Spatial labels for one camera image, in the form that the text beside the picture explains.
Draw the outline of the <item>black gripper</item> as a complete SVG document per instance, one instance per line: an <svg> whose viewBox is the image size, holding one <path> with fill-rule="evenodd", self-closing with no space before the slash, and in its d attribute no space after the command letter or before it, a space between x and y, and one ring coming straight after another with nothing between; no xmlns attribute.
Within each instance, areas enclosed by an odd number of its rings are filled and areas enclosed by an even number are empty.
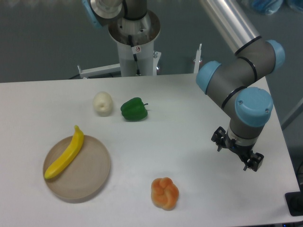
<svg viewBox="0 0 303 227"><path fill-rule="evenodd" d="M235 139L225 138L226 131L223 127L218 127L211 137L211 141L217 145L217 151L219 152L222 148L227 148L235 153L242 162L245 162L244 171L247 169L251 169L254 172L258 171L262 165L264 156L260 153L253 153L252 150L255 144L244 146L236 144Z"/></svg>

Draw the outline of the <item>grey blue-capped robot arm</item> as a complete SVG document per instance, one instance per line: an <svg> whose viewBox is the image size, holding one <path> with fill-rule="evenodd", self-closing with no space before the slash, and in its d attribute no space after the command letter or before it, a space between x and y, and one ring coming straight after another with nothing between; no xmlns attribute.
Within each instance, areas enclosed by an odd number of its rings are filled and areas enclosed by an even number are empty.
<svg viewBox="0 0 303 227"><path fill-rule="evenodd" d="M144 0L85 0L83 6L95 26L108 27L117 43L123 77L156 75L153 42L160 33L158 17ZM257 171L263 155L253 147L273 109L271 95L254 83L280 68L285 51L274 40L265 41L236 1L204 0L202 7L236 56L227 66L217 61L196 69L196 83L229 117L227 130L219 127L211 140L219 149L235 153L245 169Z"/></svg>

